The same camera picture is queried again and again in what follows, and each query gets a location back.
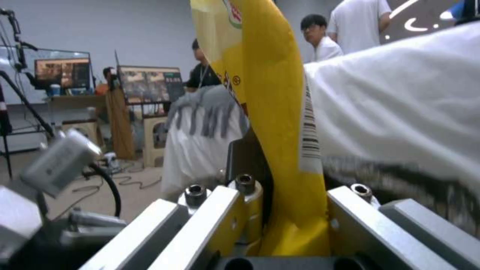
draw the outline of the black shirt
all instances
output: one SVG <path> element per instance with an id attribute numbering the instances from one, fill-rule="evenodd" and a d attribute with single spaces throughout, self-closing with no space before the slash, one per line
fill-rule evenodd
<path id="1" fill-rule="evenodd" d="M 187 87 L 198 88 L 200 81 L 202 81 L 202 86 L 222 84 L 210 65 L 208 65 L 208 69 L 202 66 L 202 64 L 196 65 L 192 72 L 190 72 L 190 80 L 188 80 L 185 85 Z"/>

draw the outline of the blue cup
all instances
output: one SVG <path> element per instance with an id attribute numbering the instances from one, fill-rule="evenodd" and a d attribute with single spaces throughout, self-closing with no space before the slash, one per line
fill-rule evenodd
<path id="1" fill-rule="evenodd" d="M 60 85 L 50 85 L 50 92 L 52 96 L 60 96 Z"/>

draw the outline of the eyeglasses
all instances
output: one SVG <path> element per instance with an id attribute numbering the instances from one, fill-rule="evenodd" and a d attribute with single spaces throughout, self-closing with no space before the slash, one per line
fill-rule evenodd
<path id="1" fill-rule="evenodd" d="M 317 25 L 310 25 L 309 27 L 302 29 L 301 32 L 305 34 L 307 31 L 313 31 L 316 26 Z"/>

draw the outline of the wooden stand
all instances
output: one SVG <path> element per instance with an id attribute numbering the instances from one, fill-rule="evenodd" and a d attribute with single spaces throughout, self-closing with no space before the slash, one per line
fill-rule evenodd
<path id="1" fill-rule="evenodd" d="M 155 159 L 164 155 L 164 148 L 155 148 L 154 127 L 167 121 L 166 116 L 144 117 L 144 167 L 155 167 Z"/>
<path id="2" fill-rule="evenodd" d="M 125 95 L 122 89 L 114 89 L 106 94 L 108 119 L 112 131 L 113 150 L 117 158 L 135 160 L 132 129 Z"/>

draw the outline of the desk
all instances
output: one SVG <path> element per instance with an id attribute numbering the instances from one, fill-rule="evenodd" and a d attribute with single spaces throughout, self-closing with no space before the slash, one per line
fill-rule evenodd
<path id="1" fill-rule="evenodd" d="M 58 96 L 44 99 L 49 110 L 82 109 L 106 107 L 105 96 Z"/>
<path id="2" fill-rule="evenodd" d="M 120 159 L 135 158 L 133 137 L 130 129 L 128 110 L 121 89 L 108 91 L 105 96 L 57 96 L 45 99 L 53 125 L 54 110 L 83 109 L 87 107 L 107 108 L 113 139 L 113 150 Z"/>

